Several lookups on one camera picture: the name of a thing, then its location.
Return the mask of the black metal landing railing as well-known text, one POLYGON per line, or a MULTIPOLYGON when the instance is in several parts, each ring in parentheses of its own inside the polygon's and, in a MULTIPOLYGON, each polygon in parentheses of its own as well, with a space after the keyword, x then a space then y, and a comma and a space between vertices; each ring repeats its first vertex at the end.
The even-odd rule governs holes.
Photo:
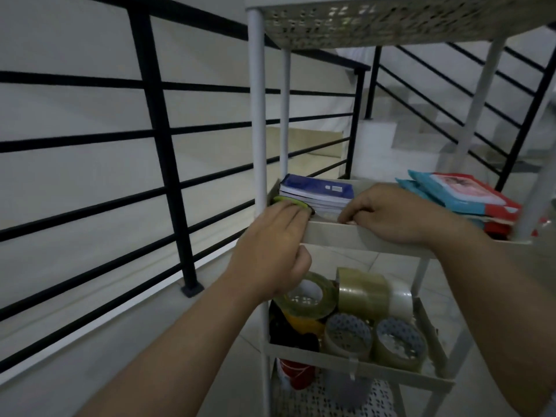
POLYGON ((222 212, 215 217, 206 219, 192 227, 188 226, 181 193, 183 189, 247 171, 251 169, 253 165, 248 164, 246 166, 214 173, 213 175, 198 177, 190 181, 178 183, 177 162, 172 144, 172 136, 174 134, 201 133, 250 127, 251 123, 248 121, 171 129, 164 100, 164 90, 228 93, 249 93, 250 90, 247 87, 240 86, 163 82, 158 66, 151 17, 161 18, 243 41, 247 40, 247 27, 241 23, 227 20, 172 0, 93 1, 126 9, 128 12, 141 79, 0 71, 0 83, 142 90, 146 98, 151 129, 24 140, 5 140, 0 142, 0 153, 16 153, 36 151, 39 149, 66 148, 70 146, 153 138, 156 144, 163 186, 6 228, 0 231, 0 242, 28 236, 36 232, 45 231, 53 227, 79 221, 160 196, 165 196, 169 205, 173 233, 147 246, 113 259, 104 265, 100 265, 90 271, 60 282, 53 287, 46 288, 25 299, 0 308, 0 322, 6 321, 30 308, 35 308, 52 298, 64 294, 69 290, 73 290, 105 273, 127 265, 173 242, 177 243, 179 263, 109 301, 107 304, 87 313, 76 321, 58 329, 51 335, 45 336, 20 351, 11 354, 11 356, 0 360, 0 385, 7 383, 32 366, 40 363, 45 358, 63 349, 66 345, 73 343, 80 337, 103 325, 105 322, 110 321, 120 313, 146 300, 150 295, 156 294, 160 290, 176 282, 180 277, 184 278, 184 287, 182 287, 181 290, 185 296, 191 298, 201 293, 204 288, 197 280, 195 262, 208 259, 209 255, 219 251, 221 248, 232 247, 233 243, 242 235, 243 230, 223 239, 196 255, 193 255, 191 252, 190 235, 255 204, 254 200, 249 201, 241 206, 222 212))

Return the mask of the stack of blue notebooks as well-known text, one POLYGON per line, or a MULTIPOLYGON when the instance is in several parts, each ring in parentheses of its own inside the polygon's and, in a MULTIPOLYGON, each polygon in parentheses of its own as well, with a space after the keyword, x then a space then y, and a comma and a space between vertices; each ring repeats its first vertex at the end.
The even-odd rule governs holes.
POLYGON ((303 203, 316 213, 338 215, 355 198, 351 184, 288 174, 280 182, 278 196, 303 203))

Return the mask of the black metal stair railing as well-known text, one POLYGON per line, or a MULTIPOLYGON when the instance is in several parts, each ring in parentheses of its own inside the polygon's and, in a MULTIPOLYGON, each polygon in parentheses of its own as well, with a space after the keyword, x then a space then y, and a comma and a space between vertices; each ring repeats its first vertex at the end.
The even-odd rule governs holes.
POLYGON ((535 177, 552 136, 539 122, 556 98, 556 24, 510 36, 488 89, 479 89, 492 41, 362 48, 372 67, 365 89, 375 178, 406 178, 407 170, 446 172, 464 127, 472 127, 461 172, 508 191, 535 177))

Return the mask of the yellow tape roll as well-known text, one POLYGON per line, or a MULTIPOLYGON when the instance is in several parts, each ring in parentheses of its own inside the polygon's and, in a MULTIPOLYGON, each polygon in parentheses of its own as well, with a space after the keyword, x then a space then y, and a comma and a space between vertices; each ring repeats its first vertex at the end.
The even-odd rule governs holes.
POLYGON ((326 316, 295 308, 282 308, 281 311, 289 325, 300 335, 313 334, 318 338, 323 337, 326 316))

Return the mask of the black tape roll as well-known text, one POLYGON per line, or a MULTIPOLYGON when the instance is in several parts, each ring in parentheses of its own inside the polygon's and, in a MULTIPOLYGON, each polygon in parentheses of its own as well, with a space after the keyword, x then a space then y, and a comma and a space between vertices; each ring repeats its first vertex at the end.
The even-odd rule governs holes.
POLYGON ((305 334, 299 333, 290 325, 274 300, 271 300, 269 304, 268 331, 270 343, 306 351, 320 351, 317 335, 310 332, 305 334))

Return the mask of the green handled tool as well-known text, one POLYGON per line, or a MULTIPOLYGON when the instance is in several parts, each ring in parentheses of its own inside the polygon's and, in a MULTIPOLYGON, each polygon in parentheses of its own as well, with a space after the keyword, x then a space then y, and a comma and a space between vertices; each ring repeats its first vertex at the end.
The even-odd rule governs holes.
POLYGON ((315 213, 316 213, 314 208, 312 208, 308 203, 303 202, 303 201, 298 200, 298 199, 295 199, 295 198, 292 198, 292 197, 287 197, 287 196, 275 196, 270 201, 270 205, 277 204, 277 203, 280 203, 280 202, 290 202, 290 203, 295 204, 295 205, 297 205, 297 206, 299 206, 303 209, 307 209, 307 210, 310 211, 311 216, 314 216, 315 213))

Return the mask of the red cup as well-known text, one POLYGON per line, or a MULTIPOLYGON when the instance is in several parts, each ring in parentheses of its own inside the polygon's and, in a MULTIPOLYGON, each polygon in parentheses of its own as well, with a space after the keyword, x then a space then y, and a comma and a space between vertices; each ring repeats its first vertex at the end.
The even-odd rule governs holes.
POLYGON ((288 392, 306 390, 316 378, 315 366, 290 360, 277 358, 276 369, 280 386, 288 392))

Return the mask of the tape roll with patterned core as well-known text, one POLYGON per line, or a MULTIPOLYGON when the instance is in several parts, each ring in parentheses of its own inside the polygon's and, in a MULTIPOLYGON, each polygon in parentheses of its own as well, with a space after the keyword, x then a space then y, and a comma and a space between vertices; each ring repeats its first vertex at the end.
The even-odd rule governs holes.
POLYGON ((323 352, 347 359, 367 362, 370 359, 373 332, 362 319, 343 313, 331 315, 323 335, 323 352))
POLYGON ((412 323, 387 317, 373 328, 372 359, 379 365, 407 372, 421 372, 428 344, 412 323))

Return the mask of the person's left forearm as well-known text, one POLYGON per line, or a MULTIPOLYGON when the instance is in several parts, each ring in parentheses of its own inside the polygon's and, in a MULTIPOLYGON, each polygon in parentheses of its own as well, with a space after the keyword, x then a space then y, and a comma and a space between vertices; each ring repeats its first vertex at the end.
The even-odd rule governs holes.
POLYGON ((275 291, 269 275, 226 271, 75 417, 195 417, 245 322, 275 291))

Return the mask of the brownish clear tape roll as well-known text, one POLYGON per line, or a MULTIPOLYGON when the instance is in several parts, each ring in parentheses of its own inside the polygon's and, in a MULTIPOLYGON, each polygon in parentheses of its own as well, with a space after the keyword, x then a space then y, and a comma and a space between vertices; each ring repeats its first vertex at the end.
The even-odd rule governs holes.
POLYGON ((338 267, 336 281, 337 309, 340 313, 370 321, 389 315, 390 288, 382 274, 338 267))

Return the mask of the person's right forearm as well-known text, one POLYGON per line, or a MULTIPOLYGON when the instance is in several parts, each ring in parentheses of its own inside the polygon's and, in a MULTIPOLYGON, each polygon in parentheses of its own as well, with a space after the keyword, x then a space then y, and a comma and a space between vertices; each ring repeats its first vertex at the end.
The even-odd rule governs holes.
POLYGON ((499 387, 556 389, 556 298, 465 221, 427 231, 458 307, 499 387))

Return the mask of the red flat packet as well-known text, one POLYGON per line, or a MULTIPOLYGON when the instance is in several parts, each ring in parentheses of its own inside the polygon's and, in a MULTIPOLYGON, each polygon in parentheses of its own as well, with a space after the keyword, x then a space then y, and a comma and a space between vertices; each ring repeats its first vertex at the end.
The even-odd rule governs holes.
POLYGON ((513 225, 501 224, 494 221, 482 221, 479 227, 492 239, 507 240, 511 235, 513 225))

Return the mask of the person's right hand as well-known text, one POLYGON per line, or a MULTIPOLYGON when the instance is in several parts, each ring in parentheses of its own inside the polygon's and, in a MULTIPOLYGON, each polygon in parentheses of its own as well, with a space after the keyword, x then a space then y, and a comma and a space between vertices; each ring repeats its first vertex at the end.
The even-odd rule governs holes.
POLYGON ((456 222, 457 217, 445 208, 396 185, 377 183, 372 187, 393 187, 391 212, 372 226, 357 225, 388 242, 429 246, 446 236, 456 222))

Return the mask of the person's left hand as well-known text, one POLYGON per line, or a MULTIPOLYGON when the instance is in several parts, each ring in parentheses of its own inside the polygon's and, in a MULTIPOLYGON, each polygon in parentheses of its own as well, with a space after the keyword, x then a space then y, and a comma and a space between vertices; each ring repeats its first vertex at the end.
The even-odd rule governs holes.
POLYGON ((286 294, 311 213, 290 202, 267 207, 238 240, 225 271, 234 288, 255 304, 286 294))

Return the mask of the teal and red wipes packet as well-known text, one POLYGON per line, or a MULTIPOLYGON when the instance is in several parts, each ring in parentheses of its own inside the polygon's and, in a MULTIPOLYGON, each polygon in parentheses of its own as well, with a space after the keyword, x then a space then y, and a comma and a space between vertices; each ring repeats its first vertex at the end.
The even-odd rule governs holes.
POLYGON ((516 221, 522 207, 472 175, 408 170, 438 200, 439 205, 460 214, 516 221))

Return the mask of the plain teal wipes packet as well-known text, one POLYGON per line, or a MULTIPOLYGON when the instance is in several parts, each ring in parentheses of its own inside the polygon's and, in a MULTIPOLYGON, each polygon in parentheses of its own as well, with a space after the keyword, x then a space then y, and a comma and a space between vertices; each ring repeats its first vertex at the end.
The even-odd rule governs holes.
POLYGON ((436 204, 438 204, 438 200, 436 198, 434 198, 432 195, 430 195, 426 189, 424 189, 417 181, 414 180, 404 180, 404 179, 399 179, 396 178, 395 181, 397 182, 398 186, 402 189, 405 189, 413 194, 416 194, 417 196, 420 196, 420 198, 423 198, 425 200, 434 202, 436 204))

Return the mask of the olive clear tape roll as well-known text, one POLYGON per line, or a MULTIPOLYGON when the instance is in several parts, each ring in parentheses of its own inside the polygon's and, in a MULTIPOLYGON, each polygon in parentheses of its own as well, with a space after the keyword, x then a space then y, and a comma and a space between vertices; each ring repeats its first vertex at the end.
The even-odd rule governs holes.
POLYGON ((320 320, 335 310, 337 290, 332 280, 309 271, 296 287, 274 301, 284 314, 320 320))

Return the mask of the whitish clear tape roll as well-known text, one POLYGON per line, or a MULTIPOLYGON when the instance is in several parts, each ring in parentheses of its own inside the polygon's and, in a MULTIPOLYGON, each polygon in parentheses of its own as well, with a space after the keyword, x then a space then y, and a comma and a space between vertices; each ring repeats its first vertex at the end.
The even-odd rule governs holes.
POLYGON ((406 322, 413 318, 413 296, 409 285, 399 279, 386 279, 389 288, 389 304, 387 315, 406 322))

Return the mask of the white tiered shelf cart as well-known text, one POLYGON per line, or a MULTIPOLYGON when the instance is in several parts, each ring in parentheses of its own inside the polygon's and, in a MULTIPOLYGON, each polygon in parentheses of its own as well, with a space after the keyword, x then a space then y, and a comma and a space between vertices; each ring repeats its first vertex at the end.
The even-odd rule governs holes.
MULTIPOLYGON (((556 0, 245 0, 245 6, 258 215, 266 183, 266 35, 285 50, 492 40, 495 67, 498 41, 504 46, 511 35, 556 21, 556 0)), ((498 388, 522 417, 556 409, 556 389, 498 388)))

